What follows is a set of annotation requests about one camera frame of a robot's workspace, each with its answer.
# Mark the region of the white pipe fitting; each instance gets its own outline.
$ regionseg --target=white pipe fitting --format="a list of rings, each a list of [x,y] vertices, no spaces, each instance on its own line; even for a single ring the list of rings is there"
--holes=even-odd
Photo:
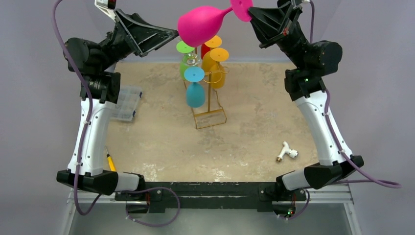
[[[283,145],[283,148],[282,148],[281,152],[279,153],[279,155],[277,156],[277,162],[281,162],[282,157],[285,154],[287,154],[292,159],[295,159],[298,156],[298,151],[294,150],[294,149],[291,149],[287,142],[284,141],[282,143],[282,145]]]

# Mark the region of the clear plastic organizer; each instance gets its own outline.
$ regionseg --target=clear plastic organizer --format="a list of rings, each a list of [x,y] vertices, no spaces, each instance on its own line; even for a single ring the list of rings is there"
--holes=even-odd
[[[120,121],[132,121],[136,115],[136,108],[142,96],[141,87],[121,86],[118,102],[111,119]]]

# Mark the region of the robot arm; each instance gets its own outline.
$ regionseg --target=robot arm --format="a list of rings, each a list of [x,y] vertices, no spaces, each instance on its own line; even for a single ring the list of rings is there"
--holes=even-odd
[[[104,3],[106,5],[103,7],[107,10],[115,7],[115,1],[95,1],[96,5]],[[73,187],[76,167],[80,165],[78,188],[105,195],[111,195],[115,191],[133,191],[145,187],[141,175],[103,170],[107,129],[118,101],[121,77],[119,73],[106,69],[131,53],[144,57],[179,35],[175,30],[147,23],[137,13],[127,15],[119,9],[111,9],[108,13],[114,14],[115,27],[113,32],[107,33],[107,37],[102,42],[70,38],[65,43],[91,91],[92,115],[90,122],[86,123],[90,104],[85,87],[81,87],[81,121],[75,150],[67,169],[57,174],[58,182]],[[70,63],[68,69],[74,71]],[[83,136],[85,124],[89,126]],[[82,158],[78,163],[76,154],[81,145]]]
[[[358,167],[363,166],[361,156],[353,155],[340,134],[331,110],[325,113],[327,93],[322,77],[335,73],[342,58],[338,43],[320,41],[310,43],[305,38],[298,18],[302,0],[279,0],[278,8],[250,7],[249,15],[260,48],[277,44],[297,67],[285,72],[285,89],[301,110],[316,144],[319,162],[277,177],[275,194],[299,188],[322,188],[343,179],[355,169],[343,157],[345,153]],[[339,149],[325,120],[340,139]]]

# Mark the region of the tabletop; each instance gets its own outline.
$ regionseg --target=tabletop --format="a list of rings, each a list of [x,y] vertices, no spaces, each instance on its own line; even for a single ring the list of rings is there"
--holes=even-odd
[[[284,88],[293,64],[224,66],[218,97],[227,122],[197,130],[179,63],[118,63],[121,84],[142,87],[143,96],[132,122],[109,124],[106,145],[117,170],[147,181],[264,182],[317,163],[307,123]],[[283,141],[299,155],[277,163]]]

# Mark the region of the metal platform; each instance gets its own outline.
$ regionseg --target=metal platform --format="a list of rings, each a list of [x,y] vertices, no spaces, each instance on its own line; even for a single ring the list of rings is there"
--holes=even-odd
[[[315,189],[309,189],[310,192],[310,204],[343,204],[346,214],[347,214],[347,220],[350,225],[350,230],[353,235],[361,235],[361,229],[356,217],[356,213],[354,210],[353,205],[353,197],[350,193],[350,188],[348,185],[334,185],[334,186],[326,186],[322,189],[315,190]],[[125,205],[146,205],[147,203],[145,201],[117,201],[115,199],[115,193],[113,193],[110,196],[102,195],[98,200],[97,204],[125,204]],[[90,204],[95,199],[96,194],[79,191],[78,192],[78,201],[80,204]],[[290,204],[291,201],[273,201],[273,205],[278,204]],[[297,204],[304,204],[305,201],[297,201]],[[74,204],[74,197],[73,197],[73,190],[71,190],[69,194],[69,198],[67,201],[67,209],[66,209],[66,217],[64,221],[64,225],[62,228],[63,235],[68,235],[72,221],[74,218],[74,215],[76,214],[76,208]]]

